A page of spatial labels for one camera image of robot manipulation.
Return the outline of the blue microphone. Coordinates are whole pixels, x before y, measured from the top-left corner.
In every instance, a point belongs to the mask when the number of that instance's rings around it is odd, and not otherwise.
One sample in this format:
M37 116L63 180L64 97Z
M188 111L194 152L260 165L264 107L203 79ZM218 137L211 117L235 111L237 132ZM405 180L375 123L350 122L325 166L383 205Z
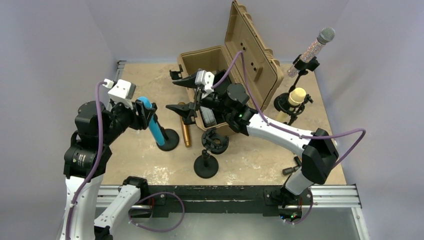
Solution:
M148 123L148 129L150 130L153 138L155 139L156 144L158 146L163 146L165 144L165 138L158 124L156 108L154 107L153 103L151 103L145 96L138 97L137 100L141 101L146 108L154 110L153 116Z

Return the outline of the black round-base mic stand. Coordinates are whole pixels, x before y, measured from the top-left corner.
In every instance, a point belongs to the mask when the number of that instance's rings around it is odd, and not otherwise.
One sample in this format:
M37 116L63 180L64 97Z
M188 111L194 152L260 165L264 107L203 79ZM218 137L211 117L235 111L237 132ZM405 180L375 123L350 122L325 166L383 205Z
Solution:
M171 128L162 127L159 122L157 124L164 138L164 144L163 145L157 144L158 148L165 152L174 150L179 145L179 142L180 142L180 137L178 133Z

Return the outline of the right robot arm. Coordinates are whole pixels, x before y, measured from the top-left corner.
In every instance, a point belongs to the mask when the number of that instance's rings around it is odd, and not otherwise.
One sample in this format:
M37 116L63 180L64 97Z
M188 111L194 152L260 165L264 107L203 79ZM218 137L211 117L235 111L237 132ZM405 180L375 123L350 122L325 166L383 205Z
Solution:
M339 157L327 131L303 130L268 118L248 105L250 96L241 83L231 83L225 91L216 92L212 86L214 78L213 73L201 70L172 80L176 86L194 89L195 97L185 105L169 104L166 108L188 125L193 123L200 107L209 108L220 113L233 132L267 140L299 156L300 169L288 177L280 191L282 200L288 204L298 200L308 187L327 181Z

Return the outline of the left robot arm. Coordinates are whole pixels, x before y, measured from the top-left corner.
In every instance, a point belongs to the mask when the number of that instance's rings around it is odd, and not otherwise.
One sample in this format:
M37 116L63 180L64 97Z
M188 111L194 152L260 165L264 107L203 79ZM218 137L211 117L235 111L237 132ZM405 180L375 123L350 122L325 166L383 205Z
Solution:
M130 176L111 204L96 216L99 190L112 156L111 144L128 128L145 130L157 110L155 103L139 99L132 106L130 109L120 102L107 110L103 103L90 101L79 107L77 130L64 154L67 195L62 240L111 240L131 205L148 201L147 180Z

